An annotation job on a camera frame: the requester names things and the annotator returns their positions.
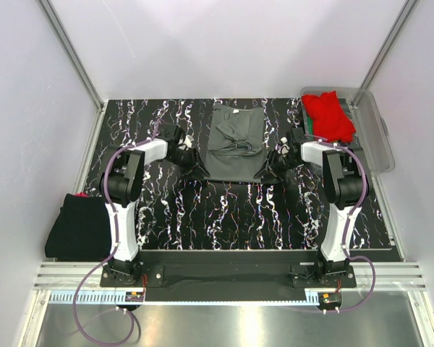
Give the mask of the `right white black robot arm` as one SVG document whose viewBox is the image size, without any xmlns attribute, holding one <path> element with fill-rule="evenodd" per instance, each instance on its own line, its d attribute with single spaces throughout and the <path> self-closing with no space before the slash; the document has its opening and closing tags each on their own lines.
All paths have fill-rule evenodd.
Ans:
<svg viewBox="0 0 434 347">
<path fill-rule="evenodd" d="M 349 149 L 293 128 L 268 153 L 254 178 L 270 184 L 284 181 L 288 170 L 308 163 L 321 168 L 323 191 L 330 207 L 325 238 L 303 280 L 335 286 L 348 276 L 354 225 L 362 203 L 373 192 L 370 169 L 361 147 Z"/>
</svg>

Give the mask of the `grey t shirt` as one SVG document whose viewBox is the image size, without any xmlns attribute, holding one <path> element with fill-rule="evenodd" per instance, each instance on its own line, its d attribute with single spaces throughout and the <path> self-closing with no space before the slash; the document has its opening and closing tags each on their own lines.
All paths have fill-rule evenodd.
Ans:
<svg viewBox="0 0 434 347">
<path fill-rule="evenodd" d="M 265 160 L 262 108 L 213 107 L 205 168 L 211 181 L 259 183 L 255 174 Z"/>
</svg>

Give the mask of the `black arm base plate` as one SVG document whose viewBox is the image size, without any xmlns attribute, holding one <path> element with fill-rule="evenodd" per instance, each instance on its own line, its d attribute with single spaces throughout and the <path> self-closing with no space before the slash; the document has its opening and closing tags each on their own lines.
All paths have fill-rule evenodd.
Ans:
<svg viewBox="0 0 434 347">
<path fill-rule="evenodd" d="M 307 289 L 356 288 L 357 281 L 351 265 L 323 265 L 314 250 L 163 250 L 105 267 L 101 286 L 145 288 L 149 303 L 229 304 L 301 301 Z"/>
</svg>

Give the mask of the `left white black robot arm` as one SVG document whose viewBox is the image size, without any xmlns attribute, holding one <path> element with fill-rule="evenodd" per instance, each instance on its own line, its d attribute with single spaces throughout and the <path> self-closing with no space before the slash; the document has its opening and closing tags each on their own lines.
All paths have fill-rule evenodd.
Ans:
<svg viewBox="0 0 434 347">
<path fill-rule="evenodd" d="M 98 175 L 111 230 L 111 250 L 102 262 L 103 277 L 124 286 L 146 282 L 139 260 L 135 211 L 140 201 L 145 167 L 166 160 L 185 177 L 204 179 L 209 172 L 192 137 L 174 124 L 157 124 L 150 138 L 121 147 L 111 146 Z"/>
</svg>

